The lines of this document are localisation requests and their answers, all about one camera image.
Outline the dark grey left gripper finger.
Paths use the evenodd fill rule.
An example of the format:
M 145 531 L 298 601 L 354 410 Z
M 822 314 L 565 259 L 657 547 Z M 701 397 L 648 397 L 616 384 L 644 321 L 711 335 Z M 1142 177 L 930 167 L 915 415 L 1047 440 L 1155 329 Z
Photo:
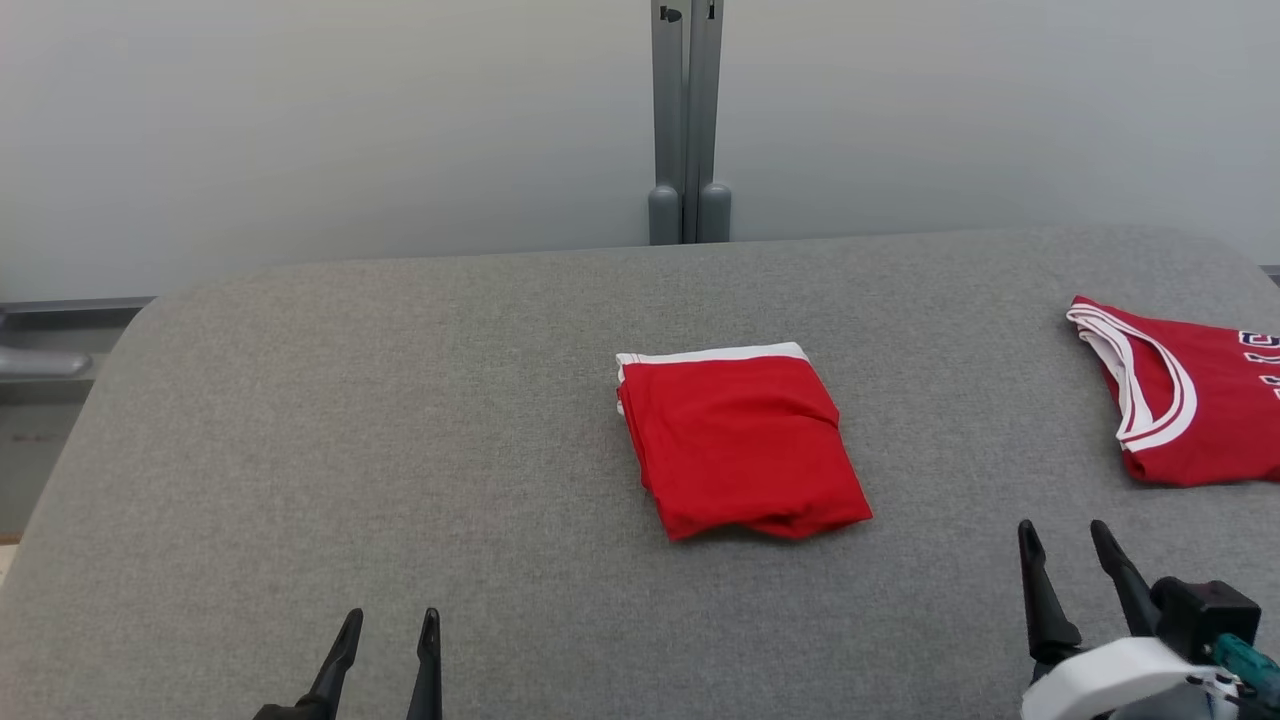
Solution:
M 442 637 L 440 615 L 428 609 L 416 646 L 419 669 L 407 710 L 408 720 L 442 719 Z
M 364 610 L 352 609 L 338 630 L 307 693 L 293 705 L 264 705 L 260 719 L 335 719 L 346 674 L 355 665 L 364 624 Z

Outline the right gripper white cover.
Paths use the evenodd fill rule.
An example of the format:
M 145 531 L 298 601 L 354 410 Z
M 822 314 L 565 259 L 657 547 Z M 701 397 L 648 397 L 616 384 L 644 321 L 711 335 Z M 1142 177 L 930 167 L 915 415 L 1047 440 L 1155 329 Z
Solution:
M 1032 520 L 1021 520 L 1018 543 L 1028 652 L 1037 666 L 1057 665 L 1024 693 L 1021 716 L 1239 719 L 1240 696 L 1225 670 L 1189 664 L 1162 641 L 1149 638 L 1157 635 L 1160 609 L 1108 525 L 1092 520 L 1091 538 L 1135 637 L 1080 653 L 1082 634 L 1059 601 L 1041 538 Z

